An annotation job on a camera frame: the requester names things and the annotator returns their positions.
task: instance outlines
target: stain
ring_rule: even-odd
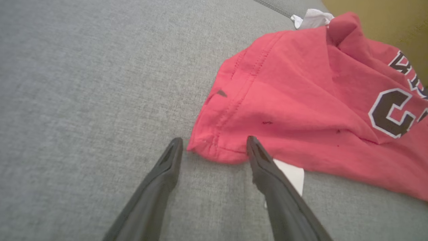
[[[227,97],[226,93],[223,90],[219,90],[217,91],[217,94],[223,96],[223,97]]]

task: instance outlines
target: t-shirt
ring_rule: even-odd
[[[188,150],[238,164],[256,136],[275,159],[428,201],[427,100],[404,54],[347,13],[226,60]]]

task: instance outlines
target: yellow wall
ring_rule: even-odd
[[[428,0],[323,0],[334,15],[358,14],[366,37],[401,49],[428,86]]]

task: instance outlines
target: gray fabric couch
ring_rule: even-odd
[[[101,240],[222,62],[320,0],[0,0],[0,240]],[[161,240],[273,240],[249,164],[184,153]],[[426,241],[428,205],[306,173],[333,239]]]

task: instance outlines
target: couch seam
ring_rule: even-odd
[[[265,1],[263,1],[263,0],[254,0],[254,1],[256,1],[256,2],[258,2],[259,4],[262,4],[262,5],[264,5],[264,6],[268,7],[268,8],[270,8],[270,9],[272,9],[272,10],[274,10],[274,11],[276,11],[276,12],[277,12],[277,13],[279,13],[279,14],[284,15],[284,16],[285,16],[285,17],[287,17],[287,18],[291,18],[291,15],[289,15],[288,13],[286,13],[286,12],[284,12],[284,11],[282,11],[282,10],[278,9],[277,7],[274,7],[274,6],[270,5],[270,4],[268,4],[267,2],[265,2]]]

